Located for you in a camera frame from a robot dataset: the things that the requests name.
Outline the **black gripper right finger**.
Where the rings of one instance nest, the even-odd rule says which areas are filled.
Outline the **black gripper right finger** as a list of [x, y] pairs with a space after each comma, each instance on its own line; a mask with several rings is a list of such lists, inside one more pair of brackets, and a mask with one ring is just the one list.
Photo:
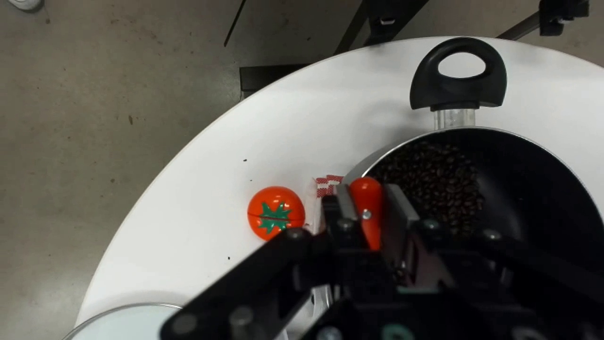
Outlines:
[[462, 337], [602, 340], [602, 277], [528, 243], [479, 228], [455, 237], [432, 218], [421, 220], [408, 196], [385, 186], [387, 235], [404, 264], [404, 281], [453, 301], [470, 320]]

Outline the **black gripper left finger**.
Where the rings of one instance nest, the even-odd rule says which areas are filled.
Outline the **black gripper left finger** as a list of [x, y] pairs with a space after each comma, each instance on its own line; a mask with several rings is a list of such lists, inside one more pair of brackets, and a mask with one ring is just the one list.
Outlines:
[[213, 281], [206, 290], [170, 315], [160, 340], [270, 340], [321, 284], [340, 286], [351, 303], [389, 301], [393, 271], [372, 250], [349, 184], [321, 197], [325, 230], [311, 233], [292, 226]]

